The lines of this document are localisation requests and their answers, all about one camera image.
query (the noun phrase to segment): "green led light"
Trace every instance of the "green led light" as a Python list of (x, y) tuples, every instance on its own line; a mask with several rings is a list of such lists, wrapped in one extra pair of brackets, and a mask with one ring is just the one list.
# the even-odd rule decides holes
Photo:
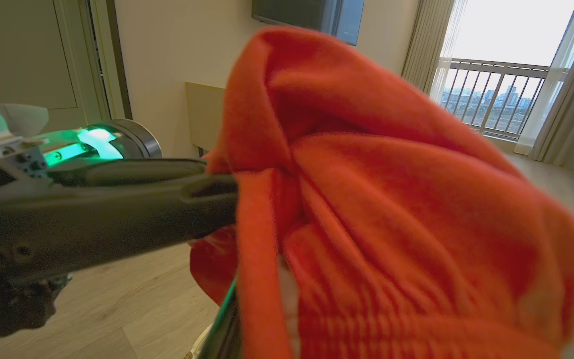
[(77, 135), (79, 141), (92, 146), (102, 159), (122, 159), (121, 152), (110, 145), (117, 137), (103, 129), (81, 130)]
[(78, 156), (83, 152), (86, 152), (86, 149), (83, 145), (79, 143), (73, 143), (72, 145), (68, 145), (66, 147), (45, 153), (43, 157), (46, 159), (46, 164), (52, 167), (60, 162), (66, 161), (67, 159)]

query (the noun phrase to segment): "orange cloth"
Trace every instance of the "orange cloth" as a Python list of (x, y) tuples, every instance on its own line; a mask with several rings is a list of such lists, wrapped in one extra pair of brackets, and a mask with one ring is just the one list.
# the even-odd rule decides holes
[(272, 27), (228, 82), (209, 171), (237, 238), (197, 243), (217, 302), (236, 268), (244, 357), (554, 358), (574, 334), (574, 219), (491, 143), (329, 36)]

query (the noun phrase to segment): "wall-mounted tv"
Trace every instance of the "wall-mounted tv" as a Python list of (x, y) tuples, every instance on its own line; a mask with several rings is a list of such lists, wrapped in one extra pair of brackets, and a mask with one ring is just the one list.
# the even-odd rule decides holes
[(356, 45), (362, 6), (364, 0), (253, 0), (252, 18), (318, 30)]

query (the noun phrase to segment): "white wall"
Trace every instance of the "white wall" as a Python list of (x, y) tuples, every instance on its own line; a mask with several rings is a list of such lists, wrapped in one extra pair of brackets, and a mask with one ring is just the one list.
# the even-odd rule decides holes
[[(418, 0), (365, 0), (358, 50), (400, 73)], [(117, 0), (121, 50), (134, 120), (171, 157), (195, 157), (185, 82), (225, 87), (249, 38), (264, 27), (251, 0)]]

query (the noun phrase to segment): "metal railing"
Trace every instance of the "metal railing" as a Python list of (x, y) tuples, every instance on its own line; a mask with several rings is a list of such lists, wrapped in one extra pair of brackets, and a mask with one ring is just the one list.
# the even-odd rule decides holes
[(440, 104), (474, 129), (519, 138), (548, 66), (453, 59)]

